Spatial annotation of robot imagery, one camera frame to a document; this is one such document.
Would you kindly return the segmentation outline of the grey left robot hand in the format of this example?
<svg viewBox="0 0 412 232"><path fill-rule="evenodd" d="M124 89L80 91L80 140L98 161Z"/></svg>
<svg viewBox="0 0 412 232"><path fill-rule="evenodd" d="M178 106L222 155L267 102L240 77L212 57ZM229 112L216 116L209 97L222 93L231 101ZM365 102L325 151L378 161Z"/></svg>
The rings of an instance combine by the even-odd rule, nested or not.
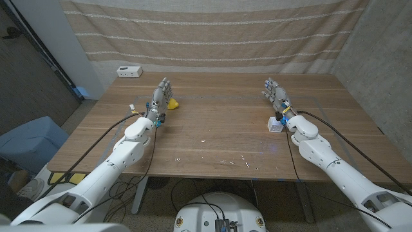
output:
<svg viewBox="0 0 412 232"><path fill-rule="evenodd" d="M165 113L172 96L171 82L165 77L153 92L146 117L155 121L161 114Z"/></svg>

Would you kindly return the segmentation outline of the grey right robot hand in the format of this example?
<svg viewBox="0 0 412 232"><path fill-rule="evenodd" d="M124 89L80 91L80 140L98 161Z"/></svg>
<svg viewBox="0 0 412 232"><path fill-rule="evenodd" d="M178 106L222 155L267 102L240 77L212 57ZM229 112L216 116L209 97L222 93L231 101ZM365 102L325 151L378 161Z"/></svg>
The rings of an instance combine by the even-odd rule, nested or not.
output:
<svg viewBox="0 0 412 232"><path fill-rule="evenodd" d="M270 101L275 111L281 113L285 119L289 120L297 115L284 88L273 79L268 78L265 81L265 91L262 91L262 94Z"/></svg>

